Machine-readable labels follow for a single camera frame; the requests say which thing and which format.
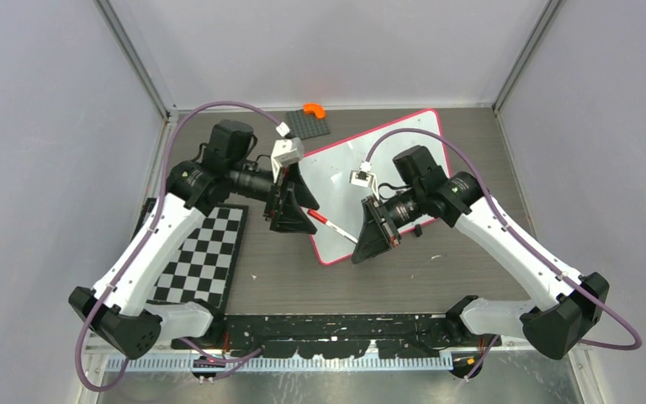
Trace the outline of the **pink framed whiteboard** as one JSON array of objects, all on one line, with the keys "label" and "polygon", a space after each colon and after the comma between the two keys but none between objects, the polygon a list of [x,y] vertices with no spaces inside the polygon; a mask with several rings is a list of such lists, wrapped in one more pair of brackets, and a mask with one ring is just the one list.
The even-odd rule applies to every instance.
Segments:
[{"label": "pink framed whiteboard", "polygon": [[362,201],[373,194],[374,187],[404,184],[393,164],[396,155],[424,146],[445,174],[452,174],[441,138],[439,114],[423,109],[306,153],[299,169],[320,205],[313,214],[317,231],[311,237],[320,263],[332,265],[351,257],[363,226]]}]

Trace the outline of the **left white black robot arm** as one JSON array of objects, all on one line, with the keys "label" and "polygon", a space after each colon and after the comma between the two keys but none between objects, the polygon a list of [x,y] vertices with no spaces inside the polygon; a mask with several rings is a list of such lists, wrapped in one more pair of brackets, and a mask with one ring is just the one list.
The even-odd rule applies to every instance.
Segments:
[{"label": "left white black robot arm", "polygon": [[271,169],[249,158],[257,145],[254,130],[235,120],[216,124],[197,156],[172,168],[153,211],[116,264],[90,288],[76,287],[68,302],[95,332],[129,360],[144,356],[160,341],[193,338],[215,348],[225,335],[221,315],[209,303],[149,303],[156,281],[193,230],[232,194],[265,204],[270,231],[313,235],[305,210],[320,205],[305,184],[299,164],[300,138],[278,126]]}]

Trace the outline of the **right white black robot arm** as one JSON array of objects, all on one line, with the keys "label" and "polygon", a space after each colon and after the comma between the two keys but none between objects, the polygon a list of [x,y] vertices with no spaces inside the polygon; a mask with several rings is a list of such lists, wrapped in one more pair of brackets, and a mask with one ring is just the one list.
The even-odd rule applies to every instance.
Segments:
[{"label": "right white black robot arm", "polygon": [[574,268],[563,274],[577,291],[547,265],[552,254],[514,225],[494,201],[486,200],[477,179],[466,172],[448,177],[425,146],[413,146],[393,159],[407,189],[383,202],[362,201],[363,225],[353,250],[354,264],[375,258],[400,244],[400,228],[424,215],[437,218],[480,245],[527,292],[526,301],[486,300],[468,295],[449,309],[447,336],[468,345],[478,336],[497,334],[526,339],[539,353],[562,359],[600,320],[589,300],[606,300],[610,285],[598,273]]}]

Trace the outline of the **red capped white marker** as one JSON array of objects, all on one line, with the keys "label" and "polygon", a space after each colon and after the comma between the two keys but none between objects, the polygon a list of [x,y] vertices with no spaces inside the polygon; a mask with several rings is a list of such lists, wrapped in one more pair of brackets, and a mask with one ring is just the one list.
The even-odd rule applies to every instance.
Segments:
[{"label": "red capped white marker", "polygon": [[357,244],[357,238],[356,237],[351,235],[349,232],[343,230],[338,225],[334,224],[332,221],[330,221],[328,218],[323,216],[317,210],[308,209],[307,214],[310,217],[312,217],[313,219],[315,219],[316,221],[320,222],[322,225],[325,225],[325,226],[329,227],[330,229],[332,229],[334,232],[336,232],[341,237],[344,237],[349,242],[351,242],[353,244]]}]

